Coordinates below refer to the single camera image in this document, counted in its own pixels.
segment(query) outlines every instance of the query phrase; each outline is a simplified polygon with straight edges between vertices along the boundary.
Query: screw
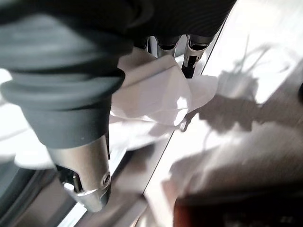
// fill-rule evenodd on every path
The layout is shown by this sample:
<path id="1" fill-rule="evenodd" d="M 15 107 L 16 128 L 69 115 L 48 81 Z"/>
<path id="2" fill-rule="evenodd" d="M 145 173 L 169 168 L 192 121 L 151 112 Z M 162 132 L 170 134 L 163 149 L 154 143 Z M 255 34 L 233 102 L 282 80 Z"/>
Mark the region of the screw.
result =
<path id="1" fill-rule="evenodd" d="M 103 184 L 107 184 L 110 180 L 110 174 L 107 174 L 106 177 L 104 177 L 104 180 L 103 180 Z"/>

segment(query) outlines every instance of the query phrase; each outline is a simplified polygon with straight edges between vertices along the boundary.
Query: wrinkled fabric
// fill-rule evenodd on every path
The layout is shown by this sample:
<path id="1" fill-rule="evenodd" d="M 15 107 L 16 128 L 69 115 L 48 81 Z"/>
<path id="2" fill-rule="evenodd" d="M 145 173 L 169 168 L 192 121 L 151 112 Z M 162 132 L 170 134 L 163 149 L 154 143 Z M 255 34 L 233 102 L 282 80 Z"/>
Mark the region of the wrinkled fabric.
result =
<path id="1" fill-rule="evenodd" d="M 217 78 L 194 75 L 185 79 L 173 57 L 157 59 L 137 48 L 122 57 L 118 67 L 124 70 L 125 81 L 112 96 L 110 166 L 111 162 L 119 162 L 127 150 L 169 137 L 179 129 L 185 115 L 210 101 L 217 89 Z M 0 82 L 10 79 L 7 71 L 0 74 Z M 0 162 L 14 159 L 24 168 L 52 168 L 45 146 L 20 108 L 0 98 Z"/>

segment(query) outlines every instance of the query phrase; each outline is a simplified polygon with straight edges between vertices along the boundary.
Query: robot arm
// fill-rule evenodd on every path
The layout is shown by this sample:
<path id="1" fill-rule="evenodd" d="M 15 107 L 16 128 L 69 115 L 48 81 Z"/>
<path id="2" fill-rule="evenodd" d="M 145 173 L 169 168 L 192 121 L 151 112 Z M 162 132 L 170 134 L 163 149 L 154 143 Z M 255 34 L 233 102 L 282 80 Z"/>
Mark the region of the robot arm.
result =
<path id="1" fill-rule="evenodd" d="M 212 37 L 234 2 L 7 0 L 0 4 L 0 67 L 13 77 L 1 92 L 22 108 L 56 164 L 64 188 L 89 211 L 101 210 L 110 195 L 105 135 L 111 95 L 124 80 L 124 72 L 117 68 L 119 57 L 131 52 L 132 40 L 150 35 Z M 174 8 L 171 14 L 165 13 L 166 5 Z M 205 10 L 213 13 L 211 22 L 200 16 Z M 182 23 L 172 24 L 178 12 Z M 192 26 L 197 20 L 202 25 Z"/>

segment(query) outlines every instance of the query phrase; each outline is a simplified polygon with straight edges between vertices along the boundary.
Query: silver metal joint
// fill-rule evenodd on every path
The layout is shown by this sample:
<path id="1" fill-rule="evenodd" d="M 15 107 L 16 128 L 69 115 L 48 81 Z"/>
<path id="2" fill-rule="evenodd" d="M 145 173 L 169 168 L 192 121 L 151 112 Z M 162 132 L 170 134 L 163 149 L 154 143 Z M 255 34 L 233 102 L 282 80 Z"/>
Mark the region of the silver metal joint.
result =
<path id="1" fill-rule="evenodd" d="M 70 196 L 91 212 L 105 207 L 111 185 L 105 136 L 80 147 L 48 151 Z"/>
<path id="2" fill-rule="evenodd" d="M 195 68 L 198 61 L 201 59 L 204 51 L 209 46 L 209 43 L 198 43 L 195 42 L 190 35 L 187 36 L 187 44 L 184 52 L 185 67 L 191 66 Z"/>
<path id="3" fill-rule="evenodd" d="M 165 55 L 171 55 L 171 56 L 175 57 L 176 47 L 177 47 L 177 45 L 175 45 L 171 49 L 164 50 L 158 45 L 158 49 L 157 49 L 158 58 L 163 57 Z"/>

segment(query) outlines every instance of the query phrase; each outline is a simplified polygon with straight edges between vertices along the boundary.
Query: white cloth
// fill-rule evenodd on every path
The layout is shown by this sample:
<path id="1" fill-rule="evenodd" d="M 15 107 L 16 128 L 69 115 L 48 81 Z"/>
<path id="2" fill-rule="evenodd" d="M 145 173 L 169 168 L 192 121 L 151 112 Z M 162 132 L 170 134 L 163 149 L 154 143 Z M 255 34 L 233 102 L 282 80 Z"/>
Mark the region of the white cloth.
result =
<path id="1" fill-rule="evenodd" d="M 110 153 L 116 161 L 127 150 L 168 137 L 188 112 L 205 105 L 217 89 L 217 78 L 185 79 L 173 57 L 156 59 L 136 48 L 120 59 L 118 67 L 124 70 L 125 81 L 112 96 L 109 118 Z M 0 75 L 0 83 L 9 79 L 5 70 Z M 19 107 L 4 104 L 0 116 L 0 162 L 14 159 L 24 168 L 53 167 Z"/>

